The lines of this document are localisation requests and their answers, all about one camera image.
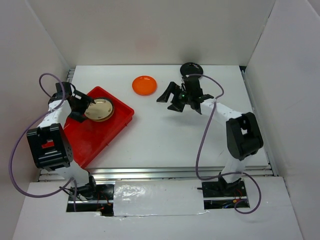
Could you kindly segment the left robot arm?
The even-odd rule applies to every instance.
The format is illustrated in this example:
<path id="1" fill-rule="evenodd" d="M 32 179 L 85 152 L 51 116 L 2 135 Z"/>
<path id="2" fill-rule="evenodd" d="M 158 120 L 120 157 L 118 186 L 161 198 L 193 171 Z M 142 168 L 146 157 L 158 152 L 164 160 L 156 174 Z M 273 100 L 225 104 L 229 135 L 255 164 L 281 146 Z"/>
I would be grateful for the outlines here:
<path id="1" fill-rule="evenodd" d="M 78 123 L 87 117 L 85 111 L 93 103 L 93 98 L 76 90 L 70 82 L 57 83 L 56 93 L 48 102 L 49 114 L 42 122 L 26 133 L 30 151 L 39 169 L 55 171 L 65 180 L 73 178 L 71 192 L 81 195 L 86 200 L 97 197 L 99 187 L 94 177 L 82 169 L 74 160 L 74 151 L 64 131 L 67 119 Z"/>

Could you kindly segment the blue white patterned plate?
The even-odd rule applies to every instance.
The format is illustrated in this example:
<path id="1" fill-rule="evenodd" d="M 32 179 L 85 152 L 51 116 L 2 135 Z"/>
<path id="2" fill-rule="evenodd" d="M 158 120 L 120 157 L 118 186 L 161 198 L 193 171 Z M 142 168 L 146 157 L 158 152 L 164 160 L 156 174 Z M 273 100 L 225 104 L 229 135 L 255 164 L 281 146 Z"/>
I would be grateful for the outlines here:
<path id="1" fill-rule="evenodd" d="M 106 97 L 102 97 L 100 99 L 100 102 L 102 104 L 102 107 L 100 110 L 100 114 L 101 114 L 100 120 L 105 121 L 113 115 L 113 113 L 115 111 L 114 103 L 112 102 L 111 99 L 106 98 Z"/>

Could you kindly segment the black plate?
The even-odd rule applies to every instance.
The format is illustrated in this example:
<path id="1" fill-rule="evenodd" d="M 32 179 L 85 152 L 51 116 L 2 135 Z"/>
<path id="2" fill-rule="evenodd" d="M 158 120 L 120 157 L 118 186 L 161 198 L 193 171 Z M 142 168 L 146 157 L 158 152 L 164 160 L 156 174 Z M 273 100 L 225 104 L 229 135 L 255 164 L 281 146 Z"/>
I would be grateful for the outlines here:
<path id="1" fill-rule="evenodd" d="M 182 76 L 200 74 L 204 73 L 203 68 L 194 62 L 186 62 L 180 67 L 180 74 Z"/>

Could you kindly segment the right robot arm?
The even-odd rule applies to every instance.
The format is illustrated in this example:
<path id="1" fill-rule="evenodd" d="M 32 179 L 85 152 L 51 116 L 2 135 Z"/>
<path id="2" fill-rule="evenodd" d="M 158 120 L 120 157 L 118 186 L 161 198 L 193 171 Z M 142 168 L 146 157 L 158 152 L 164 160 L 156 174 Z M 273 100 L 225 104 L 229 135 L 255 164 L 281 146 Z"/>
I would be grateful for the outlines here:
<path id="1" fill-rule="evenodd" d="M 219 102 L 221 94 L 204 94 L 200 85 L 202 74 L 193 73 L 182 76 L 181 85 L 170 82 L 164 93 L 156 100 L 166 103 L 173 96 L 168 110 L 183 112 L 189 105 L 200 115 L 208 115 L 208 123 L 216 121 L 222 125 L 226 134 L 227 162 L 217 178 L 214 191 L 229 196 L 238 188 L 248 160 L 263 147 L 261 131 L 252 112 L 242 113 Z"/>

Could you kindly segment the yellow brown patterned plate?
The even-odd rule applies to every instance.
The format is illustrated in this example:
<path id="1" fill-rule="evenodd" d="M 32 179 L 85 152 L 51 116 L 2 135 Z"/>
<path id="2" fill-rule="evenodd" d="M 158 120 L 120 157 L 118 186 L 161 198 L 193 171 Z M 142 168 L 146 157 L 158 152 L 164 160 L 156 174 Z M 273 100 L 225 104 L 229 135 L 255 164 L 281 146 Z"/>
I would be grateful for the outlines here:
<path id="1" fill-rule="evenodd" d="M 101 119 L 93 119 L 94 122 L 105 122 L 109 120 L 113 116 L 114 112 L 110 113 L 108 116 L 101 118 Z"/>

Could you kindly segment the beige plate with motifs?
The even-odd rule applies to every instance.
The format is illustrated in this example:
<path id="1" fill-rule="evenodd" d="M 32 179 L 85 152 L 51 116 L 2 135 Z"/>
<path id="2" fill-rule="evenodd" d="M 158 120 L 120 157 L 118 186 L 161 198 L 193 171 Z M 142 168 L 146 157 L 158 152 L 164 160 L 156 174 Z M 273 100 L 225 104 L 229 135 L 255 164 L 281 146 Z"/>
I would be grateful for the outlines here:
<path id="1" fill-rule="evenodd" d="M 90 120 L 98 120 L 101 118 L 101 112 L 102 110 L 102 104 L 101 104 L 101 97 L 94 99 L 95 104 L 90 104 L 86 111 L 84 112 L 84 115 L 90 119 Z"/>

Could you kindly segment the orange plate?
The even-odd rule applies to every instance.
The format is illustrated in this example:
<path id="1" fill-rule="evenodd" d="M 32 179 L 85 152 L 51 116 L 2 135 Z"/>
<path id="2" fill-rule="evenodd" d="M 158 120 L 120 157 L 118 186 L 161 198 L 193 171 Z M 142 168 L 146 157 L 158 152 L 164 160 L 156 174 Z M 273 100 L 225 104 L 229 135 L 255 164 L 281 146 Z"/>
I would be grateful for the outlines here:
<path id="1" fill-rule="evenodd" d="M 140 96 L 152 95 L 157 90 L 156 80 L 147 75 L 136 77 L 132 82 L 133 91 Z"/>

